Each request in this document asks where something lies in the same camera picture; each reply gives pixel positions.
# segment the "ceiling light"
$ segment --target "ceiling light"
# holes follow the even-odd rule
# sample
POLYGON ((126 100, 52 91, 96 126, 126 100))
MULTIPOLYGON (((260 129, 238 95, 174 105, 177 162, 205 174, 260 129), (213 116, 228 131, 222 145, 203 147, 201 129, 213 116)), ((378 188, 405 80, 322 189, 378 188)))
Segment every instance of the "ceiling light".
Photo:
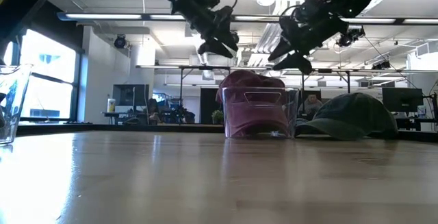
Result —
POLYGON ((391 24, 396 22, 394 18, 341 18, 341 20, 348 23, 356 23, 356 24, 371 24, 371 23, 391 24))
POLYGON ((252 22, 252 21, 263 21, 263 22, 274 22, 278 23, 279 16, 234 16, 234 21, 242 21, 242 22, 252 22))
POLYGON ((66 14, 71 19, 94 19, 94 20, 138 20, 142 16, 139 14, 66 14))
POLYGON ((431 18, 408 18, 403 21, 403 23, 413 23, 413 24, 438 24, 438 19, 431 18))
POLYGON ((149 16, 151 20, 164 20, 164 21, 179 21, 179 20, 185 20, 182 15, 167 15, 167 14, 160 14, 160 15, 150 15, 149 16))
POLYGON ((185 87, 219 87, 217 84, 164 84, 165 86, 185 86, 185 87))
POLYGON ((249 71, 264 71, 270 69, 269 67, 245 67, 245 66, 233 66, 231 70, 249 70, 249 71))
MULTIPOLYGON (((181 84, 164 84, 164 86, 181 86, 181 84)), ((193 84, 182 84, 182 86, 193 86, 193 84)))
POLYGON ((179 66, 140 66, 140 65, 137 65, 136 68, 144 68, 144 69, 179 69, 179 66))

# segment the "security camera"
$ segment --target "security camera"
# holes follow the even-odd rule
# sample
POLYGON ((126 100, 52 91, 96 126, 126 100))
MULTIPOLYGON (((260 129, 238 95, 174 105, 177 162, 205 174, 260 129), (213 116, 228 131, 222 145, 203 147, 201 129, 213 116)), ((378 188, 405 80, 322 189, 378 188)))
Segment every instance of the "security camera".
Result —
POLYGON ((233 37, 234 42, 236 44, 239 43, 240 38, 239 38, 239 35, 237 34, 237 32, 231 32, 231 36, 233 37))
POLYGON ((114 46, 117 49, 126 49, 129 47, 129 43, 126 41, 126 35, 117 35, 117 38, 114 41, 114 46))

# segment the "glass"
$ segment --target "glass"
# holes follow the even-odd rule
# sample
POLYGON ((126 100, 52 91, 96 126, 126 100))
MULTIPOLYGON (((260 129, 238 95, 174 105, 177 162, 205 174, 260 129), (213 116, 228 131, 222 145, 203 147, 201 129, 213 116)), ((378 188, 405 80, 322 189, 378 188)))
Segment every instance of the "glass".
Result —
POLYGON ((72 90, 70 84, 31 76, 21 116, 69 119, 72 90))
POLYGON ((293 137, 298 93, 292 88, 224 88, 225 136, 293 137))
POLYGON ((14 51, 14 43, 9 42, 8 47, 6 48, 5 57, 3 58, 3 61, 8 66, 12 64, 13 51, 14 51))
POLYGON ((31 65, 0 66, 0 145, 14 142, 31 65))
POLYGON ((76 52, 30 29, 23 36, 21 64, 33 64, 33 72, 73 82, 76 52))

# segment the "cap brim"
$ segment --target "cap brim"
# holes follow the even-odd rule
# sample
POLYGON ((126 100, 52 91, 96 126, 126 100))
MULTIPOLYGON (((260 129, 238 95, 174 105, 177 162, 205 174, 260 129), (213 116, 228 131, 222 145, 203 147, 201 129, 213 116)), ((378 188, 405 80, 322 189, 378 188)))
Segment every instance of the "cap brim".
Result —
POLYGON ((295 134, 314 134, 315 129, 339 140, 358 140, 368 134, 354 125, 333 119, 315 119, 297 125, 295 134))

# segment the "desk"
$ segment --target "desk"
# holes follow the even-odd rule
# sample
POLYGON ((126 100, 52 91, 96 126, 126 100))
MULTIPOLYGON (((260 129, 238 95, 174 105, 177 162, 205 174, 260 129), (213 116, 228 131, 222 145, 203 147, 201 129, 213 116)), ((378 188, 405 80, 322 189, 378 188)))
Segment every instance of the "desk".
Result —
POLYGON ((422 130, 422 123, 436 123, 435 119, 423 119, 423 118, 396 118, 398 129, 415 129, 416 131, 422 130))
POLYGON ((81 132, 0 147, 0 223, 436 223, 438 146, 81 132))
POLYGON ((126 115, 129 118, 135 118, 135 117, 143 117, 145 119, 148 119, 148 114, 143 112, 101 112, 104 117, 108 117, 108 125, 118 125, 118 122, 121 121, 123 118, 120 117, 120 115, 126 115))

